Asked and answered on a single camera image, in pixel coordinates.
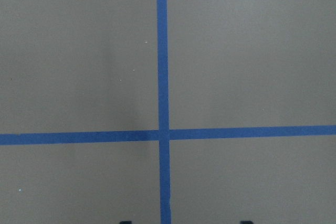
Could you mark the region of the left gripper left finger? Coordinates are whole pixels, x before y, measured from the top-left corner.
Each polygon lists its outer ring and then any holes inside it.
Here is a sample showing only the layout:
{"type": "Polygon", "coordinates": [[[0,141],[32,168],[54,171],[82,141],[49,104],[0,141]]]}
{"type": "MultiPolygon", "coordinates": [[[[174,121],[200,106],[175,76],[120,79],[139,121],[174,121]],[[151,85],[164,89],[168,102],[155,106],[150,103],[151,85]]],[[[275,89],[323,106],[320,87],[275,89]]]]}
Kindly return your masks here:
{"type": "Polygon", "coordinates": [[[131,221],[130,220],[120,221],[119,224],[131,224],[131,221]]]}

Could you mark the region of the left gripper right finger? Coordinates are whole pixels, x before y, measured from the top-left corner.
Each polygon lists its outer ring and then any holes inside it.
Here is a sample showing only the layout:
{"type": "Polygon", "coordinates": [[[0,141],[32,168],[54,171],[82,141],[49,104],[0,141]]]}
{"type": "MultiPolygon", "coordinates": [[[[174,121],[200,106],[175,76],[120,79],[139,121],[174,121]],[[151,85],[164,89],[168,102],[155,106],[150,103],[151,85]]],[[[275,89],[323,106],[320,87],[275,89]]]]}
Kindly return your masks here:
{"type": "Polygon", "coordinates": [[[254,222],[250,220],[242,220],[240,221],[240,224],[254,224],[254,222]]]}

